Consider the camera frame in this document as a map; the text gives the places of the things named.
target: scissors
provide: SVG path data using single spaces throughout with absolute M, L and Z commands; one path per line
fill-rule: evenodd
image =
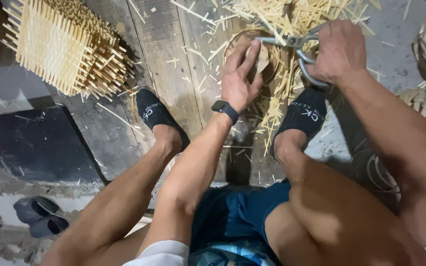
M 310 57 L 308 57 L 302 50 L 302 47 L 304 44 L 310 40 L 318 40 L 318 35 L 316 33 L 320 30 L 321 25 L 318 25 L 314 28 L 312 28 L 307 35 L 305 36 L 291 36 L 288 35 L 287 39 L 284 38 L 284 41 L 286 43 L 285 46 L 292 47 L 295 49 L 297 54 L 300 56 L 299 59 L 299 66 L 302 70 L 303 75 L 314 85 L 318 87 L 328 87 L 328 84 L 326 82 L 319 81 L 315 79 L 314 77 L 310 76 L 310 74 L 307 72 L 307 68 L 305 64 L 315 64 L 316 61 Z M 278 41 L 274 37 L 256 37 L 257 40 L 262 40 L 266 43 L 271 43 L 274 45 L 281 45 L 284 46 L 280 41 Z

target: dark blue shorts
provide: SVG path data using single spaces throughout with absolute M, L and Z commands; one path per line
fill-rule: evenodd
M 212 242 L 250 239 L 267 243 L 264 222 L 273 209 L 289 200 L 289 191 L 287 179 L 268 188 L 208 189 L 195 212 L 190 253 Z

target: smartwatch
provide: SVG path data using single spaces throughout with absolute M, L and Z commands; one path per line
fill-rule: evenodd
M 227 114 L 231 120 L 233 120 L 233 125 L 236 124 L 239 118 L 238 112 L 230 106 L 230 104 L 226 101 L 216 101 L 212 106 L 212 110 L 215 112 L 225 113 Z

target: scissor blade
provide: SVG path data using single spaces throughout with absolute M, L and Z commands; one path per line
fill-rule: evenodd
M 261 40 L 263 42 L 274 44 L 274 45 L 282 45 L 274 37 L 256 37 L 256 40 Z

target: black mat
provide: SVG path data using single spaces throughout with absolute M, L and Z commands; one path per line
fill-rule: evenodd
M 92 183 L 99 167 L 68 110 L 0 115 L 0 174 L 23 180 Z

